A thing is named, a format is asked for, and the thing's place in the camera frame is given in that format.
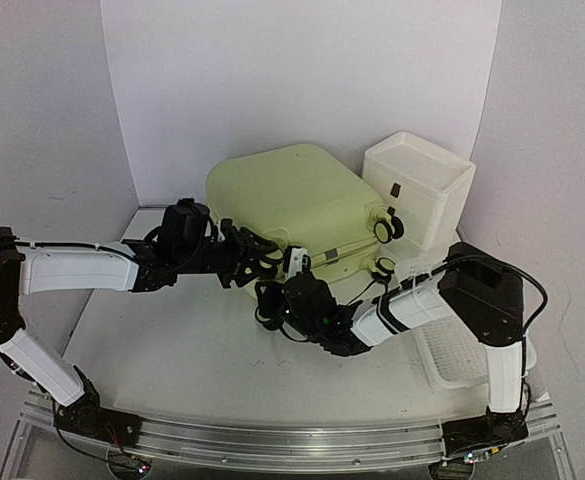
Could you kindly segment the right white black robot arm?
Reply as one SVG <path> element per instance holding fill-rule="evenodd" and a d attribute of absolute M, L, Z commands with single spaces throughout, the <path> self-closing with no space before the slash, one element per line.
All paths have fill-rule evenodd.
<path fill-rule="evenodd" d="M 268 330 L 298 333 L 339 357 L 353 357 L 401 334 L 455 316 L 482 346 L 488 400 L 480 416 L 442 425 L 444 456 L 478 460 L 528 435 L 531 388 L 526 381 L 523 273 L 459 242 L 444 263 L 368 300 L 337 302 L 328 284 L 309 272 L 255 286 L 256 319 Z"/>

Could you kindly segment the pale green hard-shell suitcase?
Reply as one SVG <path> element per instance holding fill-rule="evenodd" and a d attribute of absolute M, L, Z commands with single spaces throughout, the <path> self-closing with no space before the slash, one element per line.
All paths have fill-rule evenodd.
<path fill-rule="evenodd" d="M 215 220 L 305 249 L 312 274 L 329 284 L 376 268 L 383 244 L 404 226 L 370 185 L 324 149 L 296 144 L 225 160 L 206 178 Z"/>

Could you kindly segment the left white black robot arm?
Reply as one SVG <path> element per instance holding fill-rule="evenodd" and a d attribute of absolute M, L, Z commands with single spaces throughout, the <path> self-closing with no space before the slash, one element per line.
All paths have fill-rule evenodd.
<path fill-rule="evenodd" d="M 92 381 L 43 344 L 20 311 L 23 296 L 48 291 L 150 293 L 181 275 L 212 274 L 225 288 L 272 279 L 283 254 L 275 242 L 225 219 L 164 219 L 141 240 L 115 244 L 25 241 L 0 227 L 0 358 L 55 403 L 54 426 L 119 447 L 139 441 L 142 420 L 103 406 Z"/>

